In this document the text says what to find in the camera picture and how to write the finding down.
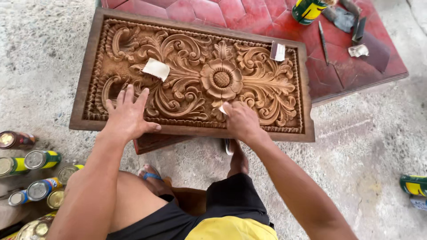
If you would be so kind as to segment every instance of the carved beaded border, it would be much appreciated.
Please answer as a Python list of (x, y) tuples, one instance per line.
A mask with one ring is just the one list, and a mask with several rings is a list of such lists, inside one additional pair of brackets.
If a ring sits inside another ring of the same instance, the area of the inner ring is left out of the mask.
[[(84, 118), (87, 120), (95, 120), (95, 121), (107, 121), (108, 115), (106, 114), (98, 114), (93, 113), (93, 110), (95, 109), (95, 97), (97, 92), (97, 87), (99, 83), (99, 75), (101, 73), (102, 68), (102, 61), (104, 59), (104, 53), (105, 53), (105, 42), (107, 39), (107, 33), (111, 27), (110, 24), (125, 24), (129, 27), (133, 26), (139, 26), (141, 30), (152, 30), (152, 31), (165, 31), (167, 33), (172, 34), (184, 34), (190, 37), (202, 37), (202, 38), (210, 38), (212, 40), (217, 41), (226, 41), (231, 44), (233, 43), (239, 43), (239, 44), (247, 44), (250, 47), (271, 47), (271, 44), (263, 44), (263, 43), (256, 43), (252, 41), (245, 41), (245, 40), (239, 40), (234, 38), (227, 38), (222, 37), (218, 35), (212, 35), (212, 34), (205, 34), (205, 33), (199, 33), (199, 32), (192, 32), (192, 31), (186, 31), (186, 30), (180, 30), (180, 29), (174, 29), (164, 26), (156, 26), (156, 25), (150, 25), (150, 24), (144, 24), (144, 23), (133, 23), (128, 22), (124, 20), (117, 20), (117, 19), (106, 19), (104, 20), (104, 24), (102, 26), (101, 35), (99, 37), (99, 44), (98, 44), (98, 50), (95, 57), (95, 63), (94, 68), (92, 70), (91, 75), (91, 82), (89, 84), (89, 91), (88, 91), (88, 97), (85, 104), (85, 110), (84, 110)], [(297, 90), (297, 103), (298, 103), (298, 118), (299, 118), (299, 127), (277, 127), (277, 126), (261, 126), (262, 129), (264, 129), (267, 132), (281, 132), (281, 133), (303, 133), (304, 130), (304, 123), (302, 118), (302, 103), (301, 103), (301, 91), (300, 91), (300, 81), (298, 76), (298, 56), (297, 56), (297, 50), (295, 48), (286, 48), (286, 51), (293, 54), (293, 78), (295, 79), (295, 85)], [(205, 128), (219, 128), (219, 129), (225, 129), (226, 124), (224, 123), (218, 123), (218, 122), (202, 122), (202, 121), (194, 121), (194, 120), (175, 120), (175, 119), (164, 119), (164, 118), (158, 118), (158, 117), (145, 117), (146, 121), (159, 123), (162, 125), (175, 125), (175, 126), (193, 126), (193, 127), (205, 127)]]

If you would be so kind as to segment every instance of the concrete floor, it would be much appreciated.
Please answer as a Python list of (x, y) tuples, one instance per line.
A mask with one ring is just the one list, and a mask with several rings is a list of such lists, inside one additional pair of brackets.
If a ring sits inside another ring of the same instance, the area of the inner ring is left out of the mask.
[[(69, 130), (68, 123), (94, 2), (68, 2), (0, 0), (0, 129), (30, 132), (37, 149), (84, 163), (96, 132)], [(277, 145), (325, 190), (360, 239), (425, 239), (427, 212), (414, 209), (398, 185), (401, 174), (427, 175), (427, 18), (417, 14), (425, 1), (373, 2), (410, 77), (314, 108), (316, 143)], [(243, 148), (279, 239), (307, 239), (258, 157)], [(218, 139), (197, 138), (142, 156), (129, 143), (120, 168), (135, 173), (151, 163), (175, 186), (206, 189), (226, 176), (229, 161)], [(3, 190), (11, 185), (18, 183), (0, 181)]]

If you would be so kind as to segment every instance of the crosshatched flower center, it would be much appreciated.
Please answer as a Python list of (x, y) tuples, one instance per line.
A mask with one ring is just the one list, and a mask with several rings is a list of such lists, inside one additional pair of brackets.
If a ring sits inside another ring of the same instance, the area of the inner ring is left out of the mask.
[(230, 76), (224, 72), (217, 72), (213, 76), (213, 81), (220, 88), (225, 88), (230, 84)]

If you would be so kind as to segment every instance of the red painted surface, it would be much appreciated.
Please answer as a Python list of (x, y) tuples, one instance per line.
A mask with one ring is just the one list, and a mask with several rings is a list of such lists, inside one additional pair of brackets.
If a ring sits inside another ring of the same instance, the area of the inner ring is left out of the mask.
[[(322, 15), (311, 25), (298, 24), (291, 9), (297, 0), (102, 0), (102, 6), (147, 16), (234, 29), (306, 44), (306, 66), (313, 101), (384, 82), (407, 69), (396, 51), (377, 11), (370, 0), (356, 0), (367, 17), (365, 31), (390, 48), (385, 73), (361, 59), (351, 58), (347, 49), (351, 36)], [(326, 65), (319, 36), (322, 22), (329, 54)]]

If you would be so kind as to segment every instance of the blue flip-flop strap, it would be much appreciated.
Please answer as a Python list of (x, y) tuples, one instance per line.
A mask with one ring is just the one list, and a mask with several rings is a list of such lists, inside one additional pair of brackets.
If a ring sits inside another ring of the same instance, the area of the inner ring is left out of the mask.
[(145, 173), (143, 179), (147, 180), (147, 178), (155, 178), (155, 179), (159, 179), (162, 180), (161, 177), (157, 174), (154, 173)]

